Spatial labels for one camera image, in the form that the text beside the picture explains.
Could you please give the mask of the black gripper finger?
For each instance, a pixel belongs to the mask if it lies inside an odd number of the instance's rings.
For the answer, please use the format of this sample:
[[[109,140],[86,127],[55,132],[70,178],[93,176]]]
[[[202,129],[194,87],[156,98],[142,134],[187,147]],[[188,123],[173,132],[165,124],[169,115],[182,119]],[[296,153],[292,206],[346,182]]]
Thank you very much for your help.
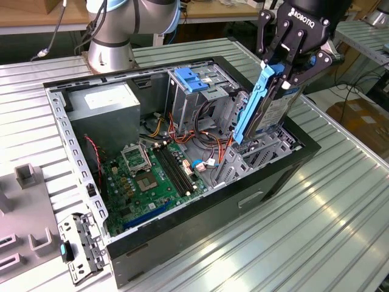
[[[285,18],[281,22],[281,48],[286,52],[283,89],[301,86],[333,64],[330,24],[323,18]]]
[[[290,48],[285,44],[291,33],[290,12],[291,9],[278,9],[277,14],[270,10],[259,12],[256,52],[268,65],[291,66],[291,61],[287,60]]]

